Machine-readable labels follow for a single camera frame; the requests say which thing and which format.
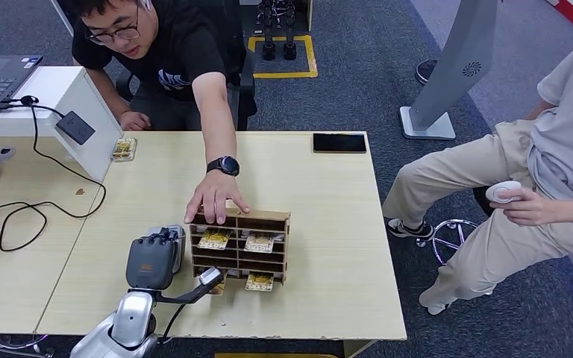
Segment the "person's left hand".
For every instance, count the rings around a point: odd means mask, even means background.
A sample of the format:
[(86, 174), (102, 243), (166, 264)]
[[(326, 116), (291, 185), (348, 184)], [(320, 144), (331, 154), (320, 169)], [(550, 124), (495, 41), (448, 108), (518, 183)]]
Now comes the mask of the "person's left hand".
[(531, 189), (508, 189), (498, 192), (498, 201), (491, 207), (503, 210), (513, 223), (524, 226), (539, 226), (557, 222), (557, 205)]
[(192, 222), (202, 209), (208, 223), (224, 224), (228, 200), (232, 200), (244, 213), (250, 211), (250, 207), (239, 192), (235, 177), (218, 171), (208, 172), (195, 188), (187, 204), (184, 222), (187, 224)]

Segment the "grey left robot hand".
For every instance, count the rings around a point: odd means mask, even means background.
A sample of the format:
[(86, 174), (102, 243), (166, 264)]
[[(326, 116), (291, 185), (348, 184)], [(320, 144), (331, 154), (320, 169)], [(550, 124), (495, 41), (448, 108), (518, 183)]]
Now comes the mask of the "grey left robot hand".
[(131, 243), (125, 271), (128, 285), (133, 289), (167, 289), (181, 270), (185, 242), (185, 231), (178, 224), (150, 227)]

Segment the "person's right hand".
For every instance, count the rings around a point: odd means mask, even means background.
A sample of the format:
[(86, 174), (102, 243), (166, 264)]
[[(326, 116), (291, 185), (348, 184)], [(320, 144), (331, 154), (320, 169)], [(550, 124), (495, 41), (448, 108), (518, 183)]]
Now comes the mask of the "person's right hand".
[(144, 113), (135, 111), (121, 114), (119, 124), (124, 131), (147, 131), (151, 128), (150, 118)]

